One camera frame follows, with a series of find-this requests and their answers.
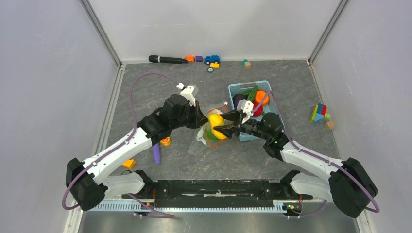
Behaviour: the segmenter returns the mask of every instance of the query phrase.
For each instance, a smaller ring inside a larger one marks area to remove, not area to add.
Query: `white cable clip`
[[[176,87],[179,88],[180,90],[183,90],[183,88],[184,88],[185,86],[183,85],[183,83],[179,83],[179,85],[177,85]]]

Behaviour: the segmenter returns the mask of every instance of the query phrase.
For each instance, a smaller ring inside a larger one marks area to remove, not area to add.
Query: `white wall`
[[[314,62],[342,156],[378,187],[377,233],[412,228],[411,12],[411,1],[350,1]]]
[[[339,0],[90,0],[123,61],[308,58]]]
[[[1,1],[0,22],[0,231],[58,233],[66,164],[93,153],[116,66],[78,0]]]

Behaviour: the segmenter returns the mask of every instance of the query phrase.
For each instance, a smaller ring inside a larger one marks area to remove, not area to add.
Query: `white cable tray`
[[[273,202],[273,207],[227,207],[227,208],[155,208],[162,212],[199,212],[199,213],[286,213],[283,202]],[[103,200],[89,211],[127,211],[150,212],[134,200]]]

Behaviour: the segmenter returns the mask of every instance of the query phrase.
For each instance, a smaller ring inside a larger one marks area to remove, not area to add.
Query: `green block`
[[[325,113],[325,117],[323,119],[326,120],[326,121],[330,120],[330,114]]]

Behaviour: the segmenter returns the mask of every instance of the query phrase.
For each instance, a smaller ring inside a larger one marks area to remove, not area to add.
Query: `green toy cucumber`
[[[253,102],[253,100],[255,99],[256,92],[258,92],[258,91],[259,91],[259,87],[254,86],[252,91],[250,91],[250,93],[247,97],[247,101]]]

